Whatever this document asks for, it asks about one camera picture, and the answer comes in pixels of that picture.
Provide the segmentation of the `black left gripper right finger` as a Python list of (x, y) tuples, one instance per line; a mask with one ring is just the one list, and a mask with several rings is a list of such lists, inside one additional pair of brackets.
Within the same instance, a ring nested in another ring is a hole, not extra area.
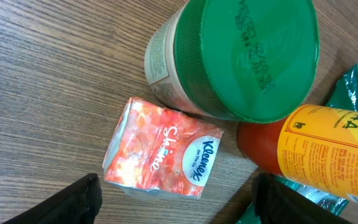
[(253, 178), (252, 204), (262, 224), (350, 224), (266, 173)]

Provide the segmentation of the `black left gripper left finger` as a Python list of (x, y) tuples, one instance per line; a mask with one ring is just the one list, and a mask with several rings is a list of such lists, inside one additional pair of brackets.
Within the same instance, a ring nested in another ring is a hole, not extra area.
[(99, 177), (89, 173), (4, 224), (93, 224), (102, 204)]

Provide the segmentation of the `orange sauce bottle green cap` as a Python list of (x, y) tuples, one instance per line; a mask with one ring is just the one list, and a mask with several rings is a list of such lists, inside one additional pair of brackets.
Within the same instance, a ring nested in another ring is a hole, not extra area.
[(274, 123), (241, 123), (237, 143), (268, 173), (358, 203), (358, 111), (302, 105)]

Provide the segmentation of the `orange Kleenex tissue pack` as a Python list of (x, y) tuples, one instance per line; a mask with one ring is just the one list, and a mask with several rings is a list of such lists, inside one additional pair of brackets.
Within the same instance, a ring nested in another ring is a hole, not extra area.
[(199, 199), (222, 135), (213, 124), (132, 97), (106, 151), (104, 180), (131, 197)]

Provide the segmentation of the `green 3M gloves packet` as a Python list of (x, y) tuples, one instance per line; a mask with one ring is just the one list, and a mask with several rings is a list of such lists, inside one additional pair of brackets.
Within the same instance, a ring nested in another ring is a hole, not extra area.
[[(348, 70), (336, 83), (336, 87), (324, 106), (350, 111), (358, 111), (358, 63)], [(294, 182), (290, 179), (273, 175), (276, 180), (287, 187), (297, 191), (302, 196), (324, 208), (339, 215), (346, 208), (349, 199), (342, 198), (320, 189)]]

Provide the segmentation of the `green lid white jar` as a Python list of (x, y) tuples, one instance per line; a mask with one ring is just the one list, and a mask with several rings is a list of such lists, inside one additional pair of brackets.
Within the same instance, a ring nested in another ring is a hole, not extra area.
[(271, 123), (304, 101), (318, 59), (311, 0), (189, 0), (151, 37), (144, 70), (172, 108)]

